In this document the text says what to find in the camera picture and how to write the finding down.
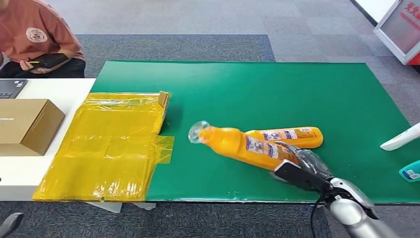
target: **black pants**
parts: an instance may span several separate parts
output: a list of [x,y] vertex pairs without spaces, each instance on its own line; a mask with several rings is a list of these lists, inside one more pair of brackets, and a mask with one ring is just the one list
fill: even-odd
[[80,59],[71,59],[58,69],[44,74],[30,72],[22,73],[19,63],[8,62],[0,69],[0,78],[84,78],[86,62]]

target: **white table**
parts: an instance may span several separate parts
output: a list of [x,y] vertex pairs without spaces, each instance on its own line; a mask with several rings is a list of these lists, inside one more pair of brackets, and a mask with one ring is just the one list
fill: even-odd
[[[88,95],[95,78],[30,79],[18,99],[49,99],[64,113],[65,118],[44,156],[0,156],[0,201],[31,201],[32,194],[48,170],[67,132],[74,114]],[[119,213],[122,203],[88,202]],[[147,210],[153,203],[135,203]]]

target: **robotic arm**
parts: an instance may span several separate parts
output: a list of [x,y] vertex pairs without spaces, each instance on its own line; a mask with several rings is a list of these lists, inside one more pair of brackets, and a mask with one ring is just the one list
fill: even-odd
[[398,238],[374,211],[372,201],[351,182],[334,177],[326,164],[310,150],[280,142],[300,160],[285,160],[272,175],[306,191],[316,191],[352,238]]

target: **gray floor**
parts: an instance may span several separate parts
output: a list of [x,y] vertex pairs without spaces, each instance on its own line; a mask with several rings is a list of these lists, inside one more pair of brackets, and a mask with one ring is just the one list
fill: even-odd
[[[370,23],[349,0],[48,2],[67,20],[75,34],[258,34],[268,35],[277,61],[365,62],[407,120],[410,123],[420,121],[419,75],[413,68],[401,65],[392,56],[373,35]],[[201,45],[196,45],[196,48],[201,49]],[[217,46],[207,49],[206,54],[215,51]],[[379,211],[402,237],[419,237],[418,207],[380,207]],[[238,219],[248,216],[252,216],[252,213],[244,213]],[[219,219],[222,222],[227,218],[211,219]],[[334,237],[345,237],[342,229],[331,218],[329,222]],[[84,225],[75,224],[74,228]],[[261,226],[253,229],[256,229],[255,234],[258,234],[258,229],[261,232],[274,230]],[[237,237],[252,236],[249,233],[240,233]],[[297,232],[288,237],[307,236]]]
[[[86,203],[3,202],[0,209],[0,218],[27,214],[12,238],[311,237],[310,206],[162,203],[146,211],[124,204],[112,214]],[[327,223],[317,227],[319,238],[332,238]]]
[[267,35],[76,35],[97,77],[107,60],[275,61]]

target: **bottle label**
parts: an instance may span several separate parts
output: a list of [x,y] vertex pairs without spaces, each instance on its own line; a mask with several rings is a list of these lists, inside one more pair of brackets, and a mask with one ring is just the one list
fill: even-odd
[[268,130],[262,132],[265,140],[303,139],[316,137],[316,133],[309,127],[289,130]]
[[258,154],[263,154],[264,143],[262,140],[258,140],[258,139],[247,136],[247,150],[258,153]]
[[269,143],[264,144],[264,153],[272,158],[278,159],[278,147]]
[[281,150],[279,151],[279,156],[280,156],[281,159],[290,160],[293,163],[296,163],[297,161],[299,161],[298,158],[296,157],[296,155],[293,154],[293,152],[290,151],[288,148],[286,148],[282,145],[279,145],[279,147],[281,147]]
[[420,175],[415,173],[413,170],[408,170],[407,171],[408,175],[410,176],[411,179],[418,179],[420,178]]
[[282,147],[285,151],[279,151],[279,146],[268,142],[263,142],[252,137],[247,136],[247,150],[258,154],[265,154],[272,158],[278,159],[279,153],[291,153],[287,148]]

